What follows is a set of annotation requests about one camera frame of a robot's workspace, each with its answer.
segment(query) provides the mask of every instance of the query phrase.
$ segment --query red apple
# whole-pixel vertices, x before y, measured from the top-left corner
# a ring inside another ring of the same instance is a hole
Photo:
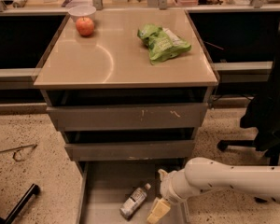
[[[94,22],[90,18],[78,18],[76,21],[76,28],[83,36],[91,35],[94,31]]]

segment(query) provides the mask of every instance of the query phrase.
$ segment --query green chip bag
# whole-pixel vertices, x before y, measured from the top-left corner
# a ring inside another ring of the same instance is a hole
[[[148,47],[151,64],[162,63],[190,50],[191,45],[168,28],[148,24],[138,36]]]

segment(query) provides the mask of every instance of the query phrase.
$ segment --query speckled floor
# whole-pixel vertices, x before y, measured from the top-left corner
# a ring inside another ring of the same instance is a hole
[[[244,112],[244,107],[208,110],[197,133],[192,157],[206,157],[232,165],[267,163],[252,148],[238,147],[224,153],[217,150],[220,139],[255,136],[256,130],[239,128],[239,118]],[[14,223],[75,223],[81,175],[68,159],[63,139],[48,115],[0,114],[0,150],[30,144],[37,144],[37,147],[18,152],[15,157],[13,153],[0,154],[0,217],[6,217],[31,184],[36,183],[41,193],[25,206]],[[253,197],[231,190],[191,198],[189,214],[191,224],[280,224],[279,204],[255,203]]]

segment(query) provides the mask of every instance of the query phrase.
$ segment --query white bowl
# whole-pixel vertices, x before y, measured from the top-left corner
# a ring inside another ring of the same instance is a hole
[[[76,6],[68,10],[69,15],[74,22],[76,22],[76,20],[81,17],[91,18],[92,20],[94,20],[95,12],[96,8],[89,5]]]

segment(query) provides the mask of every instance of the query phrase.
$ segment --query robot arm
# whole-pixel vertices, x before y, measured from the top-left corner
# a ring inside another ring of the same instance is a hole
[[[211,190],[234,189],[263,200],[280,203],[280,166],[229,166],[205,158],[187,162],[184,169],[161,175],[161,196],[148,216],[157,223],[171,205],[185,202]]]

